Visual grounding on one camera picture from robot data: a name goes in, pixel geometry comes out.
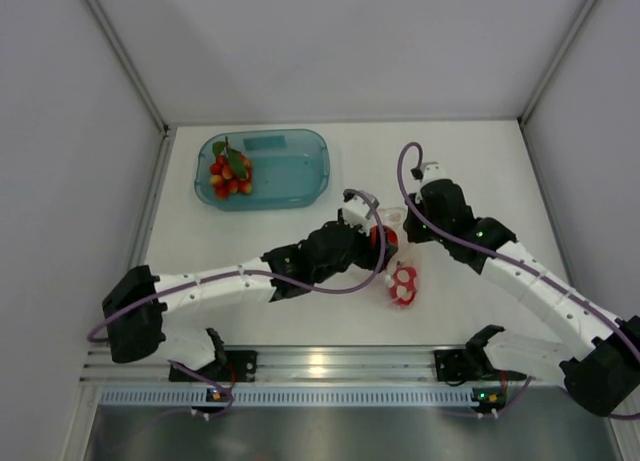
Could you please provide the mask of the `clear zip top bag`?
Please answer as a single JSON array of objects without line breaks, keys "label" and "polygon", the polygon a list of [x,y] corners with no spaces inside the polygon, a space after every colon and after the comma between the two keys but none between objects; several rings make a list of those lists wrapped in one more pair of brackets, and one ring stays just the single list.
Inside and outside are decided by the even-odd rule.
[{"label": "clear zip top bag", "polygon": [[420,256],[417,248],[408,241],[404,231],[407,217],[405,208],[386,208],[379,211],[387,239],[398,248],[386,268],[372,285],[389,307],[407,309],[418,298],[420,288]]}]

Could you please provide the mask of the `fake food pieces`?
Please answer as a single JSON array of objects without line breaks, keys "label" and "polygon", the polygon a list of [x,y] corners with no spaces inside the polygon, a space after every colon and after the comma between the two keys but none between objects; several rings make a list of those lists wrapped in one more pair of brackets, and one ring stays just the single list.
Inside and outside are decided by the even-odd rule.
[{"label": "fake food pieces", "polygon": [[397,266],[393,272],[386,274],[385,283],[392,304],[407,308],[418,294],[418,271],[410,265]]}]

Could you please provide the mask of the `red fake cherry bunch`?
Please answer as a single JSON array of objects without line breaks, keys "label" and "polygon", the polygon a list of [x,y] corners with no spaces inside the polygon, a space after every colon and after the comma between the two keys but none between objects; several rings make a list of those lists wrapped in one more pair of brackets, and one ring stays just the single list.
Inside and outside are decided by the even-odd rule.
[{"label": "red fake cherry bunch", "polygon": [[228,137],[213,143],[212,154],[214,162],[209,167],[209,184],[215,196],[227,200],[235,194],[250,195],[253,192],[253,161],[233,148]]}]

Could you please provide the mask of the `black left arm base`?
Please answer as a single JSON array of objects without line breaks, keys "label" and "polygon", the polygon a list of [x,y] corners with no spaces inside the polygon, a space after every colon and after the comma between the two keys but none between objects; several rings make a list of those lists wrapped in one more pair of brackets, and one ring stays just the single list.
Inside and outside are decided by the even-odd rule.
[{"label": "black left arm base", "polygon": [[256,373],[257,352],[232,350],[216,352],[211,349],[172,354],[169,380],[171,382],[195,382],[206,378],[218,383],[252,382]]}]

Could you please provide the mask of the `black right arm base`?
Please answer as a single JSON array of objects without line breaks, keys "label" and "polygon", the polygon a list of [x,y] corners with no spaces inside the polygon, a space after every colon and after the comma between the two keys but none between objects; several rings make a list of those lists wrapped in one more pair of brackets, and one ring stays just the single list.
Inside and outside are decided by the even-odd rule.
[{"label": "black right arm base", "polygon": [[491,380],[495,374],[484,354],[468,349],[435,350],[434,360],[437,379],[450,385]]}]

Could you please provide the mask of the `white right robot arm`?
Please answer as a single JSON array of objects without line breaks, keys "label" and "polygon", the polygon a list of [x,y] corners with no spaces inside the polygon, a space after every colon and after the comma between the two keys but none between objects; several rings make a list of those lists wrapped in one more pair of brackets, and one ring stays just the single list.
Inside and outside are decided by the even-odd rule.
[{"label": "white right robot arm", "polygon": [[488,325],[463,351],[480,378],[510,371],[566,389],[586,411],[607,417],[639,386],[639,318],[627,320],[586,300],[551,273],[493,218],[474,216],[449,179],[426,180],[407,194],[410,242],[439,243],[457,262],[502,288],[533,313],[557,341]]}]

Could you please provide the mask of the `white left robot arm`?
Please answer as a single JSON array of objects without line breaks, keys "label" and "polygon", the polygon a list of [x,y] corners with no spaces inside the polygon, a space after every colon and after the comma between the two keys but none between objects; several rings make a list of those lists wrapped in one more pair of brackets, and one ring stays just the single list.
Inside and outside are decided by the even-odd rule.
[{"label": "white left robot arm", "polygon": [[396,237],[384,226],[330,221],[297,243],[229,268],[158,275],[147,265],[134,267],[102,302],[111,359],[128,364],[158,355],[215,380],[226,357],[220,335],[203,324],[206,313],[326,294],[329,278],[352,266],[376,277],[396,252]]}]

